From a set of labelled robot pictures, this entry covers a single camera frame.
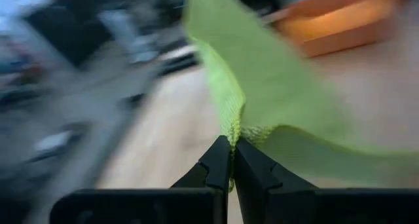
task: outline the lime green fabric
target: lime green fabric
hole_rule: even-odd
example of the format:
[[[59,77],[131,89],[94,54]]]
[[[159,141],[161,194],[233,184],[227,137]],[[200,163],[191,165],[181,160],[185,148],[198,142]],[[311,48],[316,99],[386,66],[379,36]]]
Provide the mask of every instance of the lime green fabric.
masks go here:
[[[306,177],[407,186],[418,155],[357,136],[330,87],[238,0],[188,0],[185,26],[205,65],[221,130]]]

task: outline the orange box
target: orange box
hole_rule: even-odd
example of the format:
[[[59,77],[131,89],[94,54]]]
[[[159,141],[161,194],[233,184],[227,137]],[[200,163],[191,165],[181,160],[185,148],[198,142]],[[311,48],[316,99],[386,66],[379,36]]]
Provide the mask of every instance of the orange box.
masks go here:
[[[319,56],[391,37],[396,0],[302,0],[274,26],[308,56]]]

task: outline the wooden floor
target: wooden floor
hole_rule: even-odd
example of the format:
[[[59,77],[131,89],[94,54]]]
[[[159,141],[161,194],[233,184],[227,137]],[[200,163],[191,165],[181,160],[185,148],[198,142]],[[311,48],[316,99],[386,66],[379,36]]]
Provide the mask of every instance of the wooden floor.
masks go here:
[[[419,150],[419,18],[413,15],[418,7],[413,4],[401,17],[399,35],[391,41],[313,60],[364,134],[385,147]],[[169,187],[219,135],[199,67],[161,79],[146,104],[98,187]],[[241,223],[235,192],[228,218]]]

